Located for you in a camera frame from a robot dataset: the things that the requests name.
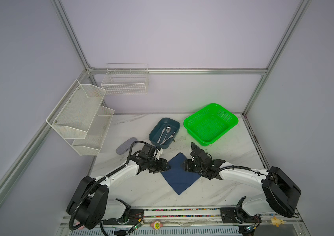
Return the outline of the pink green round toy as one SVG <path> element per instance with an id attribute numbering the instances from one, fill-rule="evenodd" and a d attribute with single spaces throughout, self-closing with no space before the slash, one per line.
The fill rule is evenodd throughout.
<path id="1" fill-rule="evenodd" d="M 163 227 L 163 223 L 160 221 L 154 221 L 153 223 L 150 224 L 150 226 L 154 229 L 154 230 L 160 230 Z"/>

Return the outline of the dark blue paper napkin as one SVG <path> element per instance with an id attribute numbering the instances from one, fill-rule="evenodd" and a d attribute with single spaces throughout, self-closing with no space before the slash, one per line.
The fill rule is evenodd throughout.
<path id="1" fill-rule="evenodd" d="M 171 169 L 162 172 L 163 178 L 178 195 L 181 195 L 200 178 L 199 174 L 184 170 L 182 165 L 185 160 L 188 158 L 180 152 L 168 162 Z"/>

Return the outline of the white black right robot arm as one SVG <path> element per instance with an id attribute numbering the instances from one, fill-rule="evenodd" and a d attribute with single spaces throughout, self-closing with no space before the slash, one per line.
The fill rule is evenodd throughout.
<path id="1" fill-rule="evenodd" d="M 224 217 L 242 224 L 249 219 L 259 220 L 260 214 L 270 212 L 287 218 L 296 216 L 302 191 L 280 168 L 253 169 L 223 159 L 213 159 L 195 143 L 191 143 L 190 155 L 191 159 L 182 165 L 186 172 L 197 173 L 210 181 L 245 184 L 260 191 L 254 197 L 241 197 L 231 213 L 223 213 Z"/>

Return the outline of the grey oval stone pad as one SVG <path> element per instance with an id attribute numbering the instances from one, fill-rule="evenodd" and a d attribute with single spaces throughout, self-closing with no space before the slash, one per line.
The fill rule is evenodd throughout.
<path id="1" fill-rule="evenodd" d="M 132 137 L 130 139 L 128 139 L 127 141 L 125 141 L 124 143 L 122 143 L 116 150 L 115 152 L 118 154 L 118 155 L 123 155 L 124 153 L 126 153 L 130 147 L 131 147 L 131 144 L 133 142 L 137 141 L 137 138 L 135 137 Z"/>

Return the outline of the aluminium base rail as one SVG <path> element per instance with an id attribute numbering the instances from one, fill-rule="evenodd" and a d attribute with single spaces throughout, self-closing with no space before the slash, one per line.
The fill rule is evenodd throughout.
<path id="1" fill-rule="evenodd" d="M 232 207 L 185 206 L 185 207 L 137 207 L 130 211 L 129 221 L 119 224 L 115 219 L 103 220 L 89 230 L 68 229 L 69 217 L 64 216 L 58 236 L 115 236 L 120 231 L 132 230 L 132 236 L 308 236 L 310 235 L 303 219 L 296 216 L 287 218 L 276 213 L 260 214 L 259 220 L 249 219 L 239 224 L 223 213 L 231 213 Z M 286 221 L 275 227 L 271 218 Z M 154 230 L 150 224 L 154 221 L 163 223 L 160 230 Z"/>

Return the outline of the white mesh two-tier shelf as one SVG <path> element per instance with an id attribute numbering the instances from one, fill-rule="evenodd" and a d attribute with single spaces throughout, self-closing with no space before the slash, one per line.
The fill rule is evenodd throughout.
<path id="1" fill-rule="evenodd" d="M 114 110 L 104 106 L 107 91 L 74 81 L 46 123 L 80 156 L 96 156 L 103 147 Z"/>

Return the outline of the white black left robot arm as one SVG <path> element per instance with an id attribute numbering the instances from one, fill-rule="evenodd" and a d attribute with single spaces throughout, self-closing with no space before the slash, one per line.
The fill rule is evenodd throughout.
<path id="1" fill-rule="evenodd" d="M 99 179 L 84 177 L 66 209 L 66 213 L 70 215 L 69 230 L 75 231 L 80 227 L 91 230 L 97 226 L 105 216 L 111 188 L 145 170 L 156 174 L 170 169 L 170 164 L 164 158 L 135 157 Z"/>

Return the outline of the green perforated plastic basket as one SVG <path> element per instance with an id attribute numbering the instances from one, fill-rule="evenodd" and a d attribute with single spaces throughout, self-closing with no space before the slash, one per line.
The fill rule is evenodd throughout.
<path id="1" fill-rule="evenodd" d="M 187 117 L 183 125 L 200 145 L 215 143 L 239 122 L 236 115 L 223 106 L 211 103 Z"/>

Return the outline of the teal plastic utensil tray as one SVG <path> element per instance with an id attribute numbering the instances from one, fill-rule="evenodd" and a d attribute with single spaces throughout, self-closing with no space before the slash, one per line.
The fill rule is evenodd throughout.
<path id="1" fill-rule="evenodd" d="M 169 145 L 164 145 L 162 146 L 161 143 L 163 141 L 163 138 L 166 134 L 166 130 L 164 131 L 163 135 L 162 135 L 162 138 L 161 138 L 161 141 L 159 144 L 157 144 L 157 141 L 159 139 L 159 136 L 161 134 L 161 131 L 163 130 L 163 128 L 167 128 L 168 126 L 170 126 L 172 129 L 170 131 L 170 133 L 168 134 L 167 138 L 173 134 L 174 132 L 176 132 L 176 134 L 178 134 L 179 132 L 179 129 L 180 129 L 180 123 L 178 121 L 175 121 L 173 119 L 170 119 L 170 118 L 162 118 L 157 124 L 156 126 L 153 128 L 153 130 L 150 132 L 149 134 L 149 140 L 150 142 L 155 145 L 155 146 L 158 146 L 162 149 L 167 149 L 171 143 Z"/>

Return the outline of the yellow small toy figure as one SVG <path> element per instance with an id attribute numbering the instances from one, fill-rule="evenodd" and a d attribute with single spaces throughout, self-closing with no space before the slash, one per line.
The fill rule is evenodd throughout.
<path id="1" fill-rule="evenodd" d="M 284 225 L 286 223 L 286 221 L 278 219 L 276 216 L 272 217 L 270 220 L 271 224 L 277 228 L 280 227 L 280 225 Z"/>

